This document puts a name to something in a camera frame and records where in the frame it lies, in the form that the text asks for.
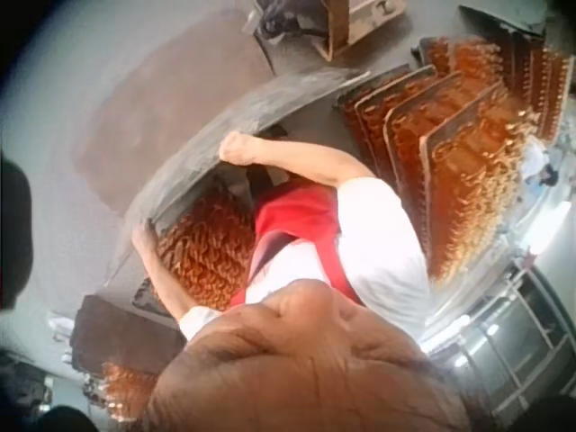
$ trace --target gray floor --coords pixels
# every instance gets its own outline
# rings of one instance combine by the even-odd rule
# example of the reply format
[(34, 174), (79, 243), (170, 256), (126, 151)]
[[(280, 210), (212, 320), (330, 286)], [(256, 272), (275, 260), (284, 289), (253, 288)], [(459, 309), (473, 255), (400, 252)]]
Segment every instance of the gray floor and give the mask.
[[(455, 0), (407, 3), (405, 17), (359, 43), (337, 66), (391, 68), (412, 62), (410, 47), (420, 37), (466, 32)], [(532, 8), (520, 1), (468, 3), (533, 22), (543, 2), (530, 2)], [(17, 309), (0, 318), (3, 347), (51, 373), (79, 379), (60, 361), (65, 346), (52, 340), (47, 316), (55, 311), (73, 318), (86, 294), (103, 289), (122, 221), (76, 173), (70, 150), (99, 104), (150, 52), (205, 14), (232, 5), (246, 6), (232, 0), (70, 2), (33, 41), (0, 99), (4, 152), (31, 183), (35, 248), (29, 286)], [(268, 54), (277, 75), (325, 64), (302, 41), (286, 41)], [(286, 126), (303, 140), (331, 145), (347, 140), (320, 127), (327, 124), (322, 120), (330, 115), (327, 108), (322, 103), (311, 106)], [(133, 260), (104, 295), (127, 304), (143, 275)]]

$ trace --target fist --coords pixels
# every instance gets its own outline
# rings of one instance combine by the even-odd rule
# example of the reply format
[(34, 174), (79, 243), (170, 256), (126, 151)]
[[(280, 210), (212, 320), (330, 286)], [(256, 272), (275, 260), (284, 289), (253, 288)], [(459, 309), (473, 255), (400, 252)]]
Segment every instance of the fist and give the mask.
[(252, 135), (231, 132), (220, 144), (220, 160), (243, 167), (252, 165), (257, 162), (259, 142)]
[(158, 234), (150, 219), (142, 222), (132, 231), (132, 244), (142, 258), (156, 254)]

